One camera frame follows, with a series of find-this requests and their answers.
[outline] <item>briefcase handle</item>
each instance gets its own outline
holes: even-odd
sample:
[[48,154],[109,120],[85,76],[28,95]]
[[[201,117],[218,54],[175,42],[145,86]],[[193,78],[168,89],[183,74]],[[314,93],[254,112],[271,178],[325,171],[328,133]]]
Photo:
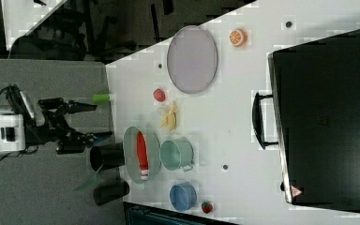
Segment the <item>briefcase handle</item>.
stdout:
[[273,97],[273,95],[262,96],[258,92],[258,93],[256,93],[256,96],[253,101],[253,108],[252,108],[253,129],[255,131],[257,141],[259,141],[259,144],[262,147],[262,149],[265,149],[265,147],[268,145],[278,144],[278,142],[266,142],[265,138],[264,138],[262,104],[260,103],[260,101],[263,99],[272,98],[272,97]]

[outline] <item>round plate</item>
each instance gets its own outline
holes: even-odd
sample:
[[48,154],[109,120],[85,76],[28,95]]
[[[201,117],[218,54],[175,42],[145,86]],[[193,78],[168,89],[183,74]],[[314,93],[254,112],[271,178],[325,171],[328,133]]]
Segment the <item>round plate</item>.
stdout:
[[216,74],[215,42],[198,26],[184,27],[172,39],[167,65],[169,76],[180,91],[199,93],[209,86]]

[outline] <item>teal mug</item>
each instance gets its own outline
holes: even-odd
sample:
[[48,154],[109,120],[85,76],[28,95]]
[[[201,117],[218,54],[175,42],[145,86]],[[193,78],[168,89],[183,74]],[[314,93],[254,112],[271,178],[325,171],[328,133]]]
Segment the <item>teal mug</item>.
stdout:
[[159,157],[163,166],[175,171],[183,168],[184,172],[192,170],[194,153],[191,143],[185,138],[164,142],[159,149]]

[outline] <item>chair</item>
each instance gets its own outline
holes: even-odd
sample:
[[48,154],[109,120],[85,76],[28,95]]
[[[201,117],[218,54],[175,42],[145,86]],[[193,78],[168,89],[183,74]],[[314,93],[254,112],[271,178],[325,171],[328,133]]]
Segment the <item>chair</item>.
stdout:
[[84,13],[61,7],[42,25],[47,26],[48,29],[53,29],[55,38],[63,38],[65,33],[77,37],[79,28],[84,22]]
[[19,37],[13,43],[8,58],[82,61],[86,54],[83,39],[84,36],[80,35],[78,43],[69,45],[37,37]]

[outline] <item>blue cup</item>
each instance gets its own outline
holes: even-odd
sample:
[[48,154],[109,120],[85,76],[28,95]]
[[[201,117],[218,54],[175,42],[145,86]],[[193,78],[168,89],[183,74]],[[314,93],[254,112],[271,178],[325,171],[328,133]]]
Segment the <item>blue cup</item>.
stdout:
[[197,202],[197,193],[189,182],[173,186],[170,197],[173,207],[179,212],[190,209]]

